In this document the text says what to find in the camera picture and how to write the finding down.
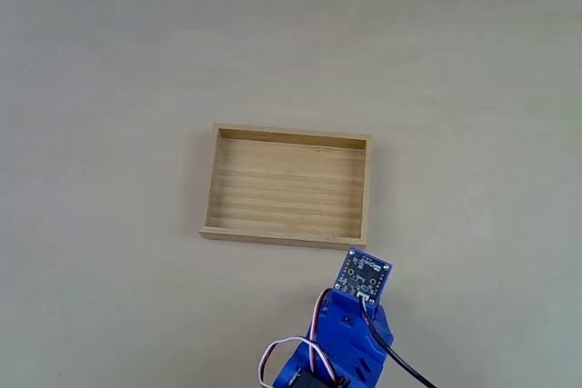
circuit board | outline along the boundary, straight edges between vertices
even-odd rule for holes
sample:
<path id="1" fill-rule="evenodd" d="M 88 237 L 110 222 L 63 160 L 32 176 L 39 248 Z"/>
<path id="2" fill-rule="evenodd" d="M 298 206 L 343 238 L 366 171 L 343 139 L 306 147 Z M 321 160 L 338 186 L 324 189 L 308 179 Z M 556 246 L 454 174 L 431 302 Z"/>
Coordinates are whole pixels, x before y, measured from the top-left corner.
<path id="1" fill-rule="evenodd" d="M 379 300 L 392 265 L 357 249 L 347 253 L 334 287 L 342 293 L 360 296 L 370 304 Z"/>

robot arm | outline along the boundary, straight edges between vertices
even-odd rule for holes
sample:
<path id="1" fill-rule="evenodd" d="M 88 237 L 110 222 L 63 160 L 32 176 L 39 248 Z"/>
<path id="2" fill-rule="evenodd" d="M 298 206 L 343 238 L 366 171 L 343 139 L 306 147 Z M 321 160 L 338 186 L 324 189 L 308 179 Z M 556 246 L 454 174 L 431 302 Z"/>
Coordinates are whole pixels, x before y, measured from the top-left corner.
<path id="1" fill-rule="evenodd" d="M 333 288 L 324 290 L 306 338 L 299 341 L 273 385 L 263 381 L 266 360 L 278 342 L 267 347 L 259 364 L 263 388 L 375 388 L 388 355 L 421 383 L 436 388 L 391 349 L 390 331 L 380 296 L 392 264 L 356 248 L 349 249 Z"/>

white wire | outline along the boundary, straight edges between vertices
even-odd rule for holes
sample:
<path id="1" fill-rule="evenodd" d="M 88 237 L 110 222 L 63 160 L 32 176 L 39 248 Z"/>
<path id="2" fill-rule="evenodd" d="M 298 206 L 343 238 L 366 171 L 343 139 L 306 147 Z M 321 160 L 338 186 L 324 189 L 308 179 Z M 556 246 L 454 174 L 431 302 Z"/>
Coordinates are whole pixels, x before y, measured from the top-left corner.
<path id="1" fill-rule="evenodd" d="M 317 322 L 317 317 L 319 316 L 318 309 L 321 308 L 321 303 L 324 300 L 324 298 L 326 297 L 326 294 L 330 289 L 331 288 L 326 288 L 324 291 L 321 292 L 319 297 L 317 297 L 316 305 L 313 307 L 313 315 L 311 317 L 311 326 L 309 327 L 309 339 L 313 342 L 316 340 L 315 326 L 316 326 L 316 322 Z M 316 353 L 315 353 L 314 348 L 311 346 L 309 347 L 309 365 L 311 366 L 311 373 L 316 374 Z"/>
<path id="2" fill-rule="evenodd" d="M 327 356 L 326 356 L 325 352 L 323 351 L 323 349 L 321 348 L 321 346 L 317 343 L 314 343 L 313 341 L 310 341 L 310 340 L 302 337 L 302 336 L 291 336 L 289 338 L 285 338 L 284 340 L 273 341 L 265 349 L 265 352 L 263 353 L 263 357 L 261 358 L 261 361 L 258 363 L 258 382 L 261 384 L 261 386 L 263 388 L 274 388 L 272 385 L 269 385 L 268 383 L 265 383 L 265 381 L 263 381 L 263 373 L 265 372 L 266 360 L 269 358 L 270 354 L 273 352 L 273 349 L 275 349 L 275 347 L 278 344 L 287 343 L 289 341 L 300 341 L 300 342 L 306 343 L 310 347 L 313 347 L 314 349 L 316 349 L 317 354 L 319 354 L 319 357 L 323 361 L 324 366 L 326 367 L 327 372 L 329 373 L 329 377 L 331 377 L 331 379 L 334 382 L 336 381 L 336 372 L 334 370 L 334 367 L 331 364 L 331 362 L 329 362 L 329 359 L 327 358 Z"/>

wooden tray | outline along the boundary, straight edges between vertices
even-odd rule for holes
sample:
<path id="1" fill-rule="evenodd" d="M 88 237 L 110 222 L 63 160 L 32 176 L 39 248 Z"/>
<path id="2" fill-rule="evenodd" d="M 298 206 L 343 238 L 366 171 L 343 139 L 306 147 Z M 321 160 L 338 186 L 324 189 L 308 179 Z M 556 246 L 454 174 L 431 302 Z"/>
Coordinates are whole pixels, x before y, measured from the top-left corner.
<path id="1" fill-rule="evenodd" d="M 333 249 L 366 245 L 371 137 L 215 124 L 200 234 Z"/>

blue 3d-printed part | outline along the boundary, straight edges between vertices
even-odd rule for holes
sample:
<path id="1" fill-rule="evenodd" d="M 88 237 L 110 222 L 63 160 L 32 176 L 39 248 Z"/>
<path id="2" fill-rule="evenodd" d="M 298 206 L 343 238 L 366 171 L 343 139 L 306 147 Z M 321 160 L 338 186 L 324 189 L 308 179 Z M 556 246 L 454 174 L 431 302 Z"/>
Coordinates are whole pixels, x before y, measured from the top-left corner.
<path id="1" fill-rule="evenodd" d="M 360 296 L 364 296 L 367 312 L 386 343 L 392 345 L 394 341 L 386 313 L 379 305 L 391 271 L 392 264 L 351 248 L 321 305 L 316 342 L 336 368 L 337 376 L 349 380 L 349 388 L 374 388 L 386 360 L 386 352 L 374 340 L 362 316 Z M 287 388 L 300 372 L 311 373 L 309 348 L 303 343 L 287 361 L 273 386 Z M 316 376 L 334 386 L 318 356 Z"/>

